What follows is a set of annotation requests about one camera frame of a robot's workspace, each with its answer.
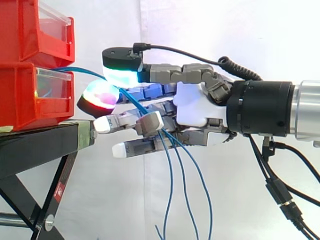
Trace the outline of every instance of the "black table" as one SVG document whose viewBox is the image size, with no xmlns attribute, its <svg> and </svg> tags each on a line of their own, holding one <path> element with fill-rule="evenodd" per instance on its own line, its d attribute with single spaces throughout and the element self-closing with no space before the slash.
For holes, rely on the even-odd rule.
<svg viewBox="0 0 320 240">
<path fill-rule="evenodd" d="M 54 219 L 79 150 L 95 143 L 90 120 L 0 133 L 0 195 L 16 214 L 0 213 L 0 226 L 29 228 L 31 240 L 64 240 Z M 42 207 L 16 174 L 61 158 Z"/>
</svg>

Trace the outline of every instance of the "blue cable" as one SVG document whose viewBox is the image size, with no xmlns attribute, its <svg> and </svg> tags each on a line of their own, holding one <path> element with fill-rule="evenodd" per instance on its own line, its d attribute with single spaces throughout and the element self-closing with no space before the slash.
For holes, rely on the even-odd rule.
<svg viewBox="0 0 320 240">
<path fill-rule="evenodd" d="M 170 139 L 174 140 L 180 147 L 183 148 L 183 150 L 189 155 L 189 157 L 191 158 L 194 166 L 196 167 L 196 170 L 198 171 L 199 177 L 201 179 L 201 183 L 203 186 L 203 189 L 205 191 L 205 195 L 208 201 L 208 205 L 209 205 L 209 212 L 210 212 L 210 226 L 209 226 L 209 235 L 208 235 L 208 240 L 211 239 L 211 235 L 212 235 L 212 229 L 213 229 L 213 209 L 212 209 L 212 204 L 211 204 L 211 198 L 210 198 L 210 194 L 209 191 L 207 189 L 207 185 L 204 179 L 204 176 L 201 172 L 201 169 L 197 163 L 197 161 L 194 159 L 194 157 L 192 156 L 192 154 L 186 149 L 186 147 L 178 140 L 176 139 L 172 134 L 170 134 L 169 132 L 167 132 L 166 130 L 162 130 L 164 132 L 164 134 Z"/>
<path fill-rule="evenodd" d="M 168 159 L 168 164 L 169 164 L 169 170 L 170 170 L 170 194 L 169 194 L 169 199 L 168 199 L 168 203 L 166 206 L 166 211 L 165 211 L 165 215 L 164 215 L 164 221 L 163 221 L 163 240 L 166 240 L 166 231 L 167 231 L 167 222 L 168 222 L 168 215 L 169 215 L 169 210 L 170 210 L 170 206 L 171 206 L 171 201 L 172 201 L 172 196 L 174 193 L 174 171 L 172 168 L 172 162 L 171 162 L 171 157 L 169 154 L 169 150 L 168 147 L 165 143 L 165 140 L 163 138 L 163 136 L 161 135 L 160 132 L 158 132 L 158 135 L 161 139 L 162 145 L 164 147 L 165 153 L 166 153 L 166 157 Z"/>
<path fill-rule="evenodd" d="M 80 72 L 80 73 L 84 73 L 84 74 L 89 74 L 89 75 L 93 75 L 93 76 L 96 76 L 96 77 L 99 77 L 101 79 L 104 79 L 106 80 L 106 78 L 98 73 L 95 73 L 93 71 L 90 71 L 90 70 L 87 70 L 85 68 L 80 68 L 80 67 L 60 67 L 60 68 L 55 68 L 53 70 L 56 70 L 56 71 L 59 71 L 59 72 Z M 148 110 L 146 108 L 144 108 L 133 96 L 131 96 L 130 93 L 128 93 L 124 88 L 119 88 L 119 91 L 125 95 L 128 100 L 130 102 L 132 102 L 132 104 L 143 114 L 147 114 L 148 113 Z M 199 174 L 199 177 L 201 179 L 201 183 L 202 183 L 202 186 L 203 186 L 203 189 L 205 191 L 205 194 L 206 194 L 206 197 L 207 197 L 207 201 L 208 201 L 208 205 L 209 205 L 209 214 L 210 214 L 210 224 L 209 224 L 209 234 L 208 234 L 208 240 L 211 240 L 211 236 L 212 236 L 212 229 L 213 229 L 213 209 L 212 209 L 212 203 L 211 203 L 211 198 L 210 198 L 210 194 L 209 194 L 209 191 L 207 189 L 207 185 L 206 185 L 206 182 L 204 180 L 204 177 L 203 177 L 203 174 L 201 172 L 201 169 L 197 163 L 197 161 L 194 159 L 194 157 L 192 156 L 192 154 L 186 149 L 186 147 L 179 141 L 177 140 L 172 134 L 170 134 L 169 132 L 167 132 L 165 129 L 162 130 L 164 132 L 164 134 L 167 136 L 167 138 L 169 138 L 170 141 L 174 141 L 175 143 L 177 143 L 180 147 L 183 148 L 183 150 L 189 155 L 189 157 L 191 158 L 194 166 L 196 167 L 197 169 L 197 172 Z M 169 153 L 168 152 L 168 149 L 167 149 L 167 146 L 164 144 L 164 149 L 166 149 L 166 153 Z M 167 210 L 170 209 L 170 204 L 171 204 L 171 200 L 170 202 L 168 201 L 168 206 L 167 206 Z M 194 223 L 194 217 L 193 215 L 190 215 L 191 219 L 192 220 L 192 223 Z M 156 229 L 157 229 L 157 232 L 159 234 L 159 237 L 160 237 L 160 240 L 165 240 L 165 237 L 162 238 L 161 235 L 160 235 L 160 232 L 159 232 L 159 229 L 158 227 L 156 226 Z"/>
<path fill-rule="evenodd" d="M 181 168 L 181 174 L 182 174 L 182 183 L 183 183 L 183 191 L 184 191 L 184 199 L 185 199 L 185 203 L 186 203 L 186 207 L 188 209 L 188 212 L 189 212 L 189 215 L 190 215 L 190 218 L 191 218 L 191 221 L 192 221 L 192 224 L 193 224 L 193 228 L 194 228 L 194 231 L 195 231 L 195 236 L 196 236 L 196 240 L 199 240 L 199 233 L 198 233 L 198 228 L 197 228 L 197 224 L 196 224 L 196 221 L 195 221 L 195 218 L 194 218 L 194 215 L 191 211 L 191 207 L 190 207 L 190 203 L 189 203 L 189 198 L 188 198 L 188 193 L 187 193 L 187 184 L 186 184 L 186 174 L 185 174 L 185 168 L 184 168 L 184 164 L 181 160 L 181 157 L 180 157 L 180 154 L 179 154 L 179 151 L 177 149 L 177 146 L 176 146 L 176 143 L 174 142 L 174 140 L 172 138 L 169 138 L 174 150 L 175 150 L 175 153 L 176 153 L 176 156 L 178 157 L 178 160 L 179 160 L 179 164 L 180 164 L 180 168 Z"/>
</svg>

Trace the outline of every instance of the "white wall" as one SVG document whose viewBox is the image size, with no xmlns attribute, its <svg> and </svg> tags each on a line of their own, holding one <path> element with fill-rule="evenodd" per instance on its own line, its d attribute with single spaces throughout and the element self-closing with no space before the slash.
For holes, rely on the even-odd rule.
<svg viewBox="0 0 320 240">
<path fill-rule="evenodd" d="M 45 0 L 76 28 L 76 63 L 101 71 L 101 51 L 145 41 L 177 47 L 210 59 L 229 56 L 265 80 L 320 79 L 316 0 Z M 193 60 L 165 51 L 150 51 L 148 63 L 185 64 Z M 76 74 L 76 96 L 94 80 Z M 77 118 L 88 118 L 76 110 Z M 72 171 L 56 225 L 66 240 L 153 240 L 162 229 L 169 195 L 165 153 L 114 159 L 112 145 L 135 138 L 133 131 L 99 136 L 82 150 Z M 298 147 L 320 169 L 319 150 L 293 137 L 278 139 Z M 249 141 L 241 136 L 215 147 L 189 148 L 203 171 L 214 210 L 215 240 L 304 239 L 278 209 L 267 190 Z M 190 203 L 200 230 L 208 234 L 208 206 L 200 180 L 183 153 Z M 168 240 L 194 240 L 175 157 L 174 195 Z M 42 204 L 58 162 L 20 175 Z M 271 160 L 290 185 L 320 199 L 319 186 L 298 158 L 279 150 Z M 305 221 L 319 230 L 320 210 L 295 198 Z M 28 239 L 28 232 L 0 228 L 2 239 Z"/>
</svg>

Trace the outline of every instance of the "warning label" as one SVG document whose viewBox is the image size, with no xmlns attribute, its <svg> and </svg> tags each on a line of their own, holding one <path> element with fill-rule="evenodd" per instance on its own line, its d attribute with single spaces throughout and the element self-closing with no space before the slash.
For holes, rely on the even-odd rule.
<svg viewBox="0 0 320 240">
<path fill-rule="evenodd" d="M 63 185 L 61 182 L 59 182 L 58 185 L 56 186 L 53 197 L 58 203 L 60 203 L 62 196 L 64 195 L 65 187 L 66 186 Z"/>
</svg>

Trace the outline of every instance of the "stacked storage bin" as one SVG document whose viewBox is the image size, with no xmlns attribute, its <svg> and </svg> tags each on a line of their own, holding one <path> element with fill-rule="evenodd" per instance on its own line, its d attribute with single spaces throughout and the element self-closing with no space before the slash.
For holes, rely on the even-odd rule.
<svg viewBox="0 0 320 240">
<path fill-rule="evenodd" d="M 74 115 L 74 20 L 38 0 L 0 1 L 0 133 Z"/>
</svg>

